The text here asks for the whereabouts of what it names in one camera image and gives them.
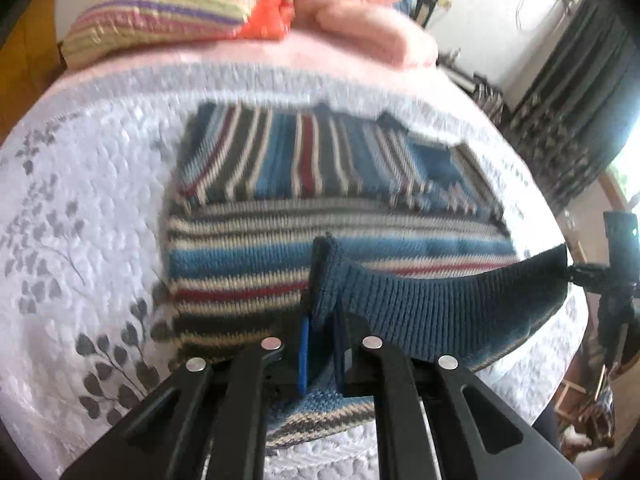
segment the blue knit fabric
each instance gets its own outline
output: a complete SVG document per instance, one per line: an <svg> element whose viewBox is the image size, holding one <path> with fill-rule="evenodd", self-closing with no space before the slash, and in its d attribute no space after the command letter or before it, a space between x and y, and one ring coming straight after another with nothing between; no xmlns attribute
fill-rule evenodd
<svg viewBox="0 0 640 480"><path fill-rule="evenodd" d="M421 279L517 257L468 147L431 142L388 114L372 121L327 107L203 104L177 191L166 262L181 357L235 356L299 313L311 287L311 391L274 412L269 447L372 419L370 399L335 391L330 355L317 351L338 301L409 354L451 352L474 368L514 348L562 303L559 290L535 307L532 294L506 300L524 283L517 273ZM338 242L314 245L327 233Z"/></svg>

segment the striped pillow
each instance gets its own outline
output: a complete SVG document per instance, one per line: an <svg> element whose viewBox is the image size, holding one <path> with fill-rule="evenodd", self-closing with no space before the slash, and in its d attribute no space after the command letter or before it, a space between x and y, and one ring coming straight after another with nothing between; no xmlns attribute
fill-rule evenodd
<svg viewBox="0 0 640 480"><path fill-rule="evenodd" d="M69 68L141 44L233 39L258 0L98 0L62 45Z"/></svg>

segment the orange fabric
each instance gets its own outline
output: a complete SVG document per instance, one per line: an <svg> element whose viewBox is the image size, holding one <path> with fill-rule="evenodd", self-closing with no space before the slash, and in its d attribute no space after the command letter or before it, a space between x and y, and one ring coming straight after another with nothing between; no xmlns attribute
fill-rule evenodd
<svg viewBox="0 0 640 480"><path fill-rule="evenodd" d="M291 27L293 0L258 0L254 10L237 33L238 40L281 40Z"/></svg>

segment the metal screw head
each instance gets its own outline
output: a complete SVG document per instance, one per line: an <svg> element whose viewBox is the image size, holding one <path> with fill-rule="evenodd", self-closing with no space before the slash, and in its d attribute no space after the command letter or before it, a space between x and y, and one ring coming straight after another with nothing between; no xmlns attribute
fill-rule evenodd
<svg viewBox="0 0 640 480"><path fill-rule="evenodd" d="M207 362L202 357L192 357L187 361L187 370L190 372L201 372L207 366Z"/></svg>
<svg viewBox="0 0 640 480"><path fill-rule="evenodd" d="M458 368L458 360L453 355L443 355L438 359L438 365L445 370L455 370Z"/></svg>
<svg viewBox="0 0 640 480"><path fill-rule="evenodd" d="M364 348L375 350L376 348L380 348L382 346L382 339L375 335L368 335L362 340L362 345L364 346Z"/></svg>
<svg viewBox="0 0 640 480"><path fill-rule="evenodd" d="M277 337L265 337L260 346L265 350L277 350L282 346L282 341L280 341Z"/></svg>

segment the red stripe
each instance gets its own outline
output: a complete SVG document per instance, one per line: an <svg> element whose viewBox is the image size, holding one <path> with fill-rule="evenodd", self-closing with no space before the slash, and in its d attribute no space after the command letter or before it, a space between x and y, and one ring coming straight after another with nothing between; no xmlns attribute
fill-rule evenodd
<svg viewBox="0 0 640 480"><path fill-rule="evenodd" d="M304 282L286 283L284 285L266 286L265 288L246 288L243 290L219 290L215 292L204 290L179 290L174 295L175 301L237 301L281 296L294 290L302 290L307 285Z"/></svg>
<svg viewBox="0 0 640 480"><path fill-rule="evenodd" d="M194 183L191 184L191 186L189 186L188 188L182 190L183 195L186 195L186 196L193 195L196 188L198 187L198 184L202 181L205 174L207 173L207 170L209 169L211 163L218 156L218 153L222 149L222 145L225 143L225 140L229 135L229 125L231 124L231 118L234 116L235 111L236 111L235 107L231 107L229 108L229 110L226 111L225 122L222 125L222 132L220 133L220 137L216 141L216 145L213 147L213 150L211 151L209 158L207 159L205 165L202 167L202 170L200 171L200 174L196 177L196 180L194 181Z"/></svg>
<svg viewBox="0 0 640 480"><path fill-rule="evenodd" d="M302 183L302 197L315 196L314 178L311 172L314 152L314 124L311 116L302 117L302 150L300 153L300 182Z"/></svg>
<svg viewBox="0 0 640 480"><path fill-rule="evenodd" d="M480 263L480 264L444 264L422 267L404 267L390 270L392 274L421 274L424 272L441 272L443 270L494 270L503 267L504 264ZM242 290L190 290L181 289L174 294L175 301L238 301L266 298L268 296L281 296L294 290L303 290L308 282L284 283L282 285L266 286L263 288L245 288Z"/></svg>

